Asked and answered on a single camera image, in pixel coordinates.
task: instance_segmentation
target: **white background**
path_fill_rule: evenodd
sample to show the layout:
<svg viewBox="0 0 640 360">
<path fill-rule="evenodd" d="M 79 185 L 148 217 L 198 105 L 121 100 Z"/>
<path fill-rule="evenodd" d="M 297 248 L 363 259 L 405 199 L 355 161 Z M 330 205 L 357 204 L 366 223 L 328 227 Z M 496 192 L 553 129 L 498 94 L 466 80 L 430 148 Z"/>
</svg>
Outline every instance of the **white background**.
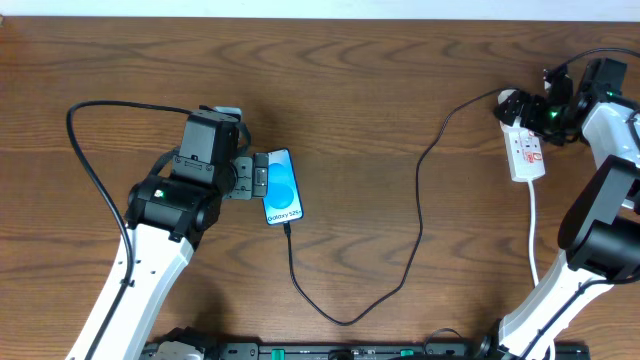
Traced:
<svg viewBox="0 0 640 360">
<path fill-rule="evenodd" d="M 640 21 L 640 0 L 0 0 L 0 14 Z"/>
</svg>

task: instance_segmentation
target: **smartphone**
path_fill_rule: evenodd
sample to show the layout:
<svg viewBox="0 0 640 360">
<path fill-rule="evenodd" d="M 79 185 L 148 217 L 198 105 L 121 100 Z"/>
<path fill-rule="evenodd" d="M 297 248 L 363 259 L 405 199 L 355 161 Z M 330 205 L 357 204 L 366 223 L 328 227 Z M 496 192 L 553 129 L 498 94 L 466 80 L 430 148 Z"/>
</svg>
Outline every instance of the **smartphone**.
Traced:
<svg viewBox="0 0 640 360">
<path fill-rule="evenodd" d="M 267 196 L 262 204 L 269 225 L 302 219 L 304 215 L 289 149 L 269 153 Z"/>
</svg>

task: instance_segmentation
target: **wood grain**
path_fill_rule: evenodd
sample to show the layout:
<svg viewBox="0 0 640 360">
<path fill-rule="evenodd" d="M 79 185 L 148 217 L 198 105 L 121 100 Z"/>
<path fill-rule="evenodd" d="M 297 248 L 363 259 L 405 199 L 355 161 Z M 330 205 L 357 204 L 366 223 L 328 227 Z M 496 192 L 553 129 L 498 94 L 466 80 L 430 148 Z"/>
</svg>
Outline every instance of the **wood grain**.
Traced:
<svg viewBox="0 0 640 360">
<path fill-rule="evenodd" d="M 541 71 L 597 46 L 637 49 L 635 24 L 6 18 L 0 28 L 0 357 L 59 359 L 102 288 L 118 232 L 68 144 L 89 99 L 241 107 L 256 151 L 288 147 L 306 217 L 293 226 L 301 285 L 339 319 L 393 288 L 417 234 L 415 162 L 455 106 L 490 89 L 541 92 Z M 640 62 L 624 91 L 640 97 Z M 585 62 L 572 68 L 581 75 Z M 508 176 L 482 101 L 451 121 L 421 171 L 425 234 L 406 287 L 336 327 L 298 296 L 286 242 L 261 204 L 229 202 L 169 294 L 153 335 L 195 326 L 265 342 L 422 340 L 484 333 L 531 288 L 526 186 Z M 185 118 L 82 110 L 77 135 L 122 211 L 132 184 L 181 140 Z M 545 146 L 539 266 L 594 171 L 589 149 Z M 632 359 L 637 287 L 614 289 L 562 334 L 593 359 Z"/>
</svg>

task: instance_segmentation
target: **power strip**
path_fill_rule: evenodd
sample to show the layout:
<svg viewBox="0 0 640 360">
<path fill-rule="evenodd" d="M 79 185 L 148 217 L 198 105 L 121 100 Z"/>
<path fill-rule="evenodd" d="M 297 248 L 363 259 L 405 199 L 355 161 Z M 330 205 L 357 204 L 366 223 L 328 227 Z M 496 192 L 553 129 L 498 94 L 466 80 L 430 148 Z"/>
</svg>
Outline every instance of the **power strip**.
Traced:
<svg viewBox="0 0 640 360">
<path fill-rule="evenodd" d="M 527 129 L 510 127 L 500 123 L 504 132 L 511 180 L 533 181 L 545 174 L 540 139 Z"/>
</svg>

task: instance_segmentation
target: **white cable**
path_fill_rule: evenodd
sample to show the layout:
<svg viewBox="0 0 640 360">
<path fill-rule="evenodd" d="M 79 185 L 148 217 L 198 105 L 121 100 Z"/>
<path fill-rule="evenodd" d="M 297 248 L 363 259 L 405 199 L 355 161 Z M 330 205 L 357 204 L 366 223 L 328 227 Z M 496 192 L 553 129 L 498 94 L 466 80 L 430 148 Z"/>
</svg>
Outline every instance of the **white cable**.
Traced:
<svg viewBox="0 0 640 360">
<path fill-rule="evenodd" d="M 535 256 L 535 234 L 536 234 L 536 192 L 533 189 L 533 180 L 528 180 L 529 185 L 529 204 L 531 205 L 531 220 L 529 221 L 529 267 L 531 268 L 531 277 L 533 278 L 533 286 L 538 286 L 538 270 L 536 269 Z M 556 347 L 553 339 L 549 344 L 549 360 L 556 359 Z"/>
</svg>

